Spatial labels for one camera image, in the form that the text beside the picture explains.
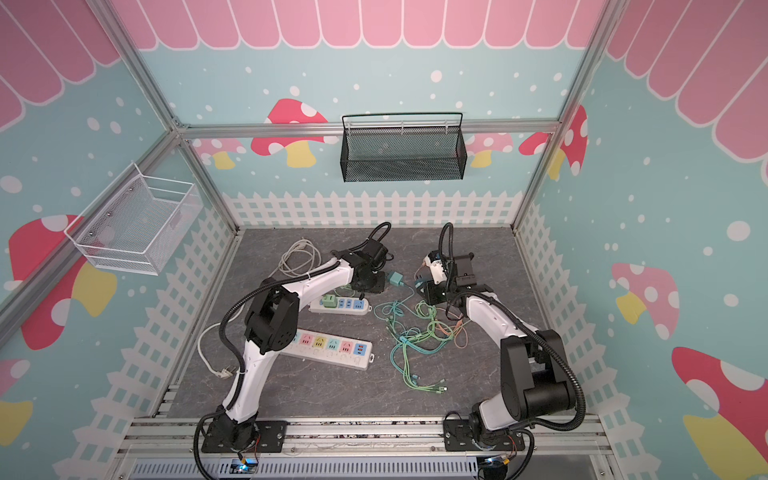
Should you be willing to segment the small white blue power strip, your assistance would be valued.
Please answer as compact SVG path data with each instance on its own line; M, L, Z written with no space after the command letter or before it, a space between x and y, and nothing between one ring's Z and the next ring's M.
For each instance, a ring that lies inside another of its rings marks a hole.
M369 301L365 298L360 299L358 297L342 297L337 296L338 307L337 308L323 308L320 305L321 298L314 300L310 306L309 311L319 314L336 314L336 315L352 315L352 316L364 316L372 311L372 307Z

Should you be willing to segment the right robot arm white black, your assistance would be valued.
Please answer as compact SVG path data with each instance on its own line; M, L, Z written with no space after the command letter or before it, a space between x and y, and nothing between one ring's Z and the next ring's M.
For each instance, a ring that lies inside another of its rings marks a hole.
M473 259L472 253L455 253L454 226L445 223L437 249L425 260L432 278L424 299L477 324L497 344L500 391L477 403L464 423L471 442L487 453L478 461L478 478L517 479L532 460L535 427L577 429L586 417L586 395L561 336L523 321L504 305L477 281Z

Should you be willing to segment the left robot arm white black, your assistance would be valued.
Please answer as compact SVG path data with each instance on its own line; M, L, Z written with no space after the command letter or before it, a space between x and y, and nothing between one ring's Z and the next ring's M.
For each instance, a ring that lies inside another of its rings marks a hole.
M235 356L238 369L221 405L203 415L195 427L192 453L202 478L213 476L200 457L201 435L238 455L261 439L256 419L262 391L279 352L297 333L301 310L345 285L360 293L383 291L383 269L391 259L383 239L391 228L389 221L380 223L360 244L334 250L329 261L297 277L266 278L227 311L218 336Z

